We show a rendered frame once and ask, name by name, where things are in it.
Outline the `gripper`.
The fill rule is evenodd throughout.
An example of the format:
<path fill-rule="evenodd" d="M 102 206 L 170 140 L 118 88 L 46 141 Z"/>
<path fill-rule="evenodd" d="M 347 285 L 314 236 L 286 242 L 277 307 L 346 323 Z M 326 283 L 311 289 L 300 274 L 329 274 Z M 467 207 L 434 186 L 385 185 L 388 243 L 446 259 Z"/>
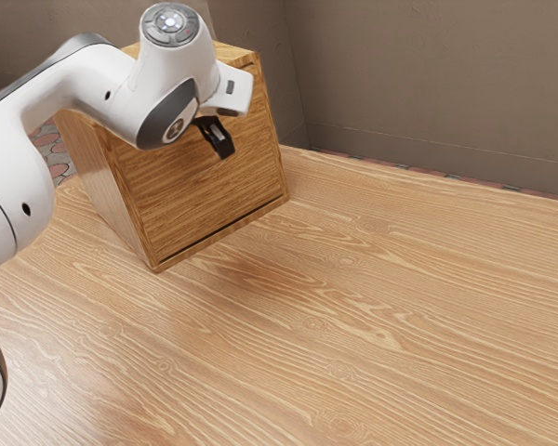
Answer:
<path fill-rule="evenodd" d="M 218 116 L 200 116 L 193 120 L 193 125 L 199 129 L 203 138 L 221 160 L 235 153 L 232 137 Z"/>

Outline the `wooden drawer cabinet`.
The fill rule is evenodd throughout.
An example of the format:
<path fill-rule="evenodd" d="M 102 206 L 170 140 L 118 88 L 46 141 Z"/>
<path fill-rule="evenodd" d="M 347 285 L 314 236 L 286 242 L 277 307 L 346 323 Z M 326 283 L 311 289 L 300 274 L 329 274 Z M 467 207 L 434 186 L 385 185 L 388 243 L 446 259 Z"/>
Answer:
<path fill-rule="evenodd" d="M 220 119 L 235 147 L 226 159 L 196 126 L 172 145 L 139 151 L 80 112 L 54 117 L 96 212 L 155 272 L 288 199 L 259 55 L 221 42 L 215 51 L 254 77 L 248 114 Z"/>

